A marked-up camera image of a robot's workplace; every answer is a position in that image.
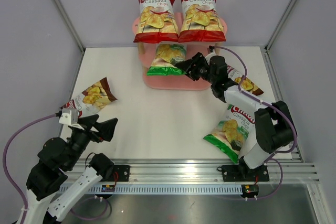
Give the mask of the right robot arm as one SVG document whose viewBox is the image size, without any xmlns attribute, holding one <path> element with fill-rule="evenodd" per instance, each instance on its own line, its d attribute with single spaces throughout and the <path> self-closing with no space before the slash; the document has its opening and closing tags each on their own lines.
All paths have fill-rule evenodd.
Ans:
<svg viewBox="0 0 336 224">
<path fill-rule="evenodd" d="M 227 103 L 224 118 L 204 140 L 225 153 L 234 166 L 223 173 L 223 179 L 254 181 L 262 175 L 266 161 L 295 141 L 297 133 L 287 105 L 283 101 L 267 103 L 243 88 L 243 78 L 229 77 L 225 58 L 215 54 L 176 64 L 186 76 L 210 83 L 213 95 Z"/>
</svg>

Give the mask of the green Chuba chips bag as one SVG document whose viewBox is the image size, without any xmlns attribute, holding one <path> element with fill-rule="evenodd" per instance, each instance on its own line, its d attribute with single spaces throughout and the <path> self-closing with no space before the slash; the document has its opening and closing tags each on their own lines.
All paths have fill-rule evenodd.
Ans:
<svg viewBox="0 0 336 224">
<path fill-rule="evenodd" d="M 147 76 L 181 76 L 185 72 L 175 65 L 186 60 L 187 47 L 183 44 L 158 44 L 155 58 Z"/>
<path fill-rule="evenodd" d="M 239 107 L 229 104 L 224 117 L 203 139 L 217 147 L 234 164 L 237 164 L 240 151 L 254 126 L 255 119 L 252 116 Z"/>
</svg>

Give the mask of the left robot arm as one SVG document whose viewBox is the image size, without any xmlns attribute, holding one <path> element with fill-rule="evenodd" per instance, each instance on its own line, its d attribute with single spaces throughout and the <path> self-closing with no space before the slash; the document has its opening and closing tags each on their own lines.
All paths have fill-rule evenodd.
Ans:
<svg viewBox="0 0 336 224">
<path fill-rule="evenodd" d="M 71 136 L 67 140 L 49 139 L 38 153 L 39 161 L 28 175 L 27 200 L 18 223 L 61 223 L 91 186 L 113 176 L 113 161 L 103 153 L 96 154 L 66 192 L 54 198 L 68 178 L 65 173 L 74 168 L 88 144 L 111 141 L 118 123 L 117 118 L 98 122 L 97 114 L 79 118 L 72 109 L 56 116 L 60 124 L 71 129 Z"/>
</svg>

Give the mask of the red Chuba chips bag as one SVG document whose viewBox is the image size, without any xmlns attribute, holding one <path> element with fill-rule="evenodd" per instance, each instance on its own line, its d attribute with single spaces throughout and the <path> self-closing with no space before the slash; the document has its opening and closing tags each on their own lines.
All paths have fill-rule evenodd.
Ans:
<svg viewBox="0 0 336 224">
<path fill-rule="evenodd" d="M 178 41 L 224 42 L 224 27 L 216 10 L 217 0 L 181 0 L 183 22 Z"/>
<path fill-rule="evenodd" d="M 140 17 L 134 42 L 159 44 L 177 42 L 179 29 L 175 20 L 175 0 L 138 0 Z"/>
</svg>

